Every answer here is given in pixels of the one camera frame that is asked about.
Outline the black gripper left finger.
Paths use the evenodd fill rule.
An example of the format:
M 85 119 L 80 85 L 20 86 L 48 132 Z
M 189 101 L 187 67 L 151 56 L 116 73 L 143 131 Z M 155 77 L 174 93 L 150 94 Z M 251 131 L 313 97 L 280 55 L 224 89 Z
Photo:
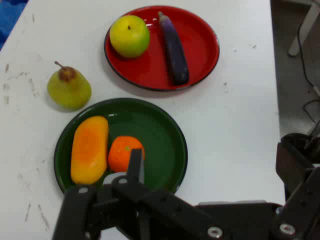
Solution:
M 133 149 L 127 173 L 100 189 L 76 185 L 64 196 L 55 240 L 97 240 L 117 227 L 136 240 L 223 240 L 213 218 L 173 194 L 143 184 L 141 149 Z

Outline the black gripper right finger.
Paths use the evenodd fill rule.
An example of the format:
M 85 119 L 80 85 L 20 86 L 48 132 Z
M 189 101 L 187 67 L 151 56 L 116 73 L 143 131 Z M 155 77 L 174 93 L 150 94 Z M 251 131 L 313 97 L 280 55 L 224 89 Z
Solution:
M 275 170 L 283 181 L 286 202 L 271 224 L 273 240 L 320 238 L 320 169 L 312 152 L 320 139 L 289 133 L 277 145 Z

